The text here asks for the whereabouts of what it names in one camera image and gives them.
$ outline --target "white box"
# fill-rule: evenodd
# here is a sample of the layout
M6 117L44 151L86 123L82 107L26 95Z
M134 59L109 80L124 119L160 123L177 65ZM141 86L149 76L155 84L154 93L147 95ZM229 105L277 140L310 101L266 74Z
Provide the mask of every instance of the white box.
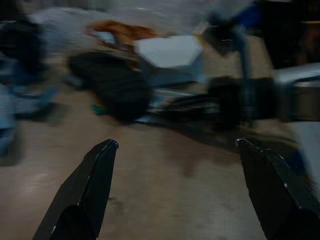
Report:
M151 87L206 81L203 49L192 35L138 40L135 52Z

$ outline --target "black bag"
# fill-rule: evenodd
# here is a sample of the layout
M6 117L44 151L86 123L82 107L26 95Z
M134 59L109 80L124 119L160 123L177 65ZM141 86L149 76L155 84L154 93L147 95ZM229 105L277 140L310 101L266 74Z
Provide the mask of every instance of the black bag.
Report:
M70 57L68 64L73 74L84 81L116 119L133 121L145 114L151 89L125 60L103 52L91 52Z

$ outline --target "cardboard box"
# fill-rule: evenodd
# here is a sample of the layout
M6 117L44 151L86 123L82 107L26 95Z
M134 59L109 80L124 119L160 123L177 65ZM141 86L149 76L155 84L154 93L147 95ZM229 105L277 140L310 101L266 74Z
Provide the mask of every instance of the cardboard box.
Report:
M206 81L203 49L192 35L138 40L135 52L151 87Z

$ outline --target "blue cloth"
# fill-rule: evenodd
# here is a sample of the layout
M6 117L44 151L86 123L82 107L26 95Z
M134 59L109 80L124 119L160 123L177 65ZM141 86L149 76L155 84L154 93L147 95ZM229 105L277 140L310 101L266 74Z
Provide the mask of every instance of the blue cloth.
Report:
M49 107L58 89L52 87L38 95L19 93L33 76L10 58L0 56L0 63L0 154L3 154L14 140L15 118L30 118Z

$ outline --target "green object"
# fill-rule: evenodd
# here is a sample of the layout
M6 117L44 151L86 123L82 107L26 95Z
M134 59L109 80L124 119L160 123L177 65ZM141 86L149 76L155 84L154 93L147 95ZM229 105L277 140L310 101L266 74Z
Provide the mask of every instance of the green object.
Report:
M97 105L93 104L91 106L91 108L92 108L93 112L98 116L109 114L108 110L105 109L103 106L97 106Z

